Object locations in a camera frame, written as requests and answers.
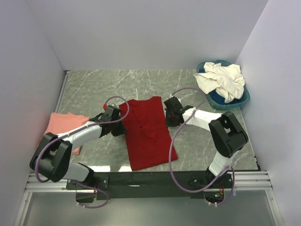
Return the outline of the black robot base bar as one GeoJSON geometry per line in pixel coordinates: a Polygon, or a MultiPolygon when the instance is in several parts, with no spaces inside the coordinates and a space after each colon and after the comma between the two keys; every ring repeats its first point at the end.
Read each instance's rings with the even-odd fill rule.
{"type": "Polygon", "coordinates": [[[76,191],[76,200],[80,203],[106,200],[104,194],[98,191],[88,192],[86,186],[103,190],[112,199],[208,197],[211,202],[221,202],[224,190],[233,187],[232,175],[229,173],[224,173],[216,181],[214,176],[206,171],[175,171],[173,175],[181,186],[192,190],[192,193],[180,189],[170,172],[96,172],[91,182],[77,184],[75,180],[70,180],[66,189],[76,191]]]}

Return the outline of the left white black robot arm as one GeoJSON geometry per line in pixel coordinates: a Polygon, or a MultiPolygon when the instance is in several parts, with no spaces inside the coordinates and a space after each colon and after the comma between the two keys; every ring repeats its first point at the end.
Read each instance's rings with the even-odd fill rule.
{"type": "Polygon", "coordinates": [[[124,135],[126,129],[122,120],[125,116],[121,115],[118,107],[108,105],[103,113],[82,126],[58,135],[50,132],[45,134],[30,161],[30,168],[34,170],[37,180],[45,183],[67,179],[77,181],[83,189],[91,188],[95,183],[94,171],[82,163],[70,162],[71,153],[105,135],[124,135]]]}

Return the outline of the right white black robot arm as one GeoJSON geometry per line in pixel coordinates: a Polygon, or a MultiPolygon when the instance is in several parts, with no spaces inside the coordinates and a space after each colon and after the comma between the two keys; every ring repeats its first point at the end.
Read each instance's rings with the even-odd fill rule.
{"type": "Polygon", "coordinates": [[[166,107],[166,125],[176,127],[192,125],[211,133],[217,150],[206,177],[207,184],[217,188],[222,182],[222,170],[230,166],[236,152],[241,150],[249,138],[242,125],[232,112],[210,113],[193,106],[182,106],[177,97],[164,101],[166,107]]]}

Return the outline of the red t shirt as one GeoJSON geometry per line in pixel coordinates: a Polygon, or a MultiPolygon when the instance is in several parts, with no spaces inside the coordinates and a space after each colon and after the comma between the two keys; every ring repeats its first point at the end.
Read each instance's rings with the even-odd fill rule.
{"type": "Polygon", "coordinates": [[[119,105],[126,128],[126,145],[131,170],[142,170],[169,162],[171,137],[165,124],[161,97],[129,100],[119,105]]]}

